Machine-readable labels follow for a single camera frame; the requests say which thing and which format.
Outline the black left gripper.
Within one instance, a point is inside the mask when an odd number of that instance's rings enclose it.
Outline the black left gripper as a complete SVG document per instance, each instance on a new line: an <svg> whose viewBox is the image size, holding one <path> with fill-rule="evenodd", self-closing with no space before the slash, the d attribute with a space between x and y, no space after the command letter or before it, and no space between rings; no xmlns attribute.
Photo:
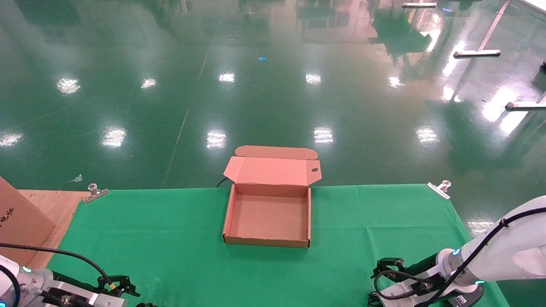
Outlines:
<svg viewBox="0 0 546 307"><path fill-rule="evenodd" d="M125 275L112 275L113 288L106 278L97 278L97 284L89 284L60 273L53 274L53 295L63 305L127 305L122 295L140 297L130 278Z"/></svg>

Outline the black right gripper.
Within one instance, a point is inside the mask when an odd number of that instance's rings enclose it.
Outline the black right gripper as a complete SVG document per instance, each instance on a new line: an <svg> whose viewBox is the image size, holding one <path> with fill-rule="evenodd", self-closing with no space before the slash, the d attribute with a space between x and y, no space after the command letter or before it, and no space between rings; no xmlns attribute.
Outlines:
<svg viewBox="0 0 546 307"><path fill-rule="evenodd" d="M391 266L396 267L398 269L398 272L403 272L411 276L417 277L418 274L424 273L427 270L433 268L437 265L436 258L438 254L431 255L424 260L421 260L420 262L416 264L412 264L409 267L404 266L404 259L400 257L384 257L377 261L377 266L374 269L374 278L376 278L380 272L384 272L387 270L394 270L390 268ZM402 276L398 273L388 273L386 274L386 277L393 282L403 282L407 280L409 277ZM440 276L438 273L433 274L432 277L419 277L423 279L427 279L429 281L437 282L440 280Z"/></svg>

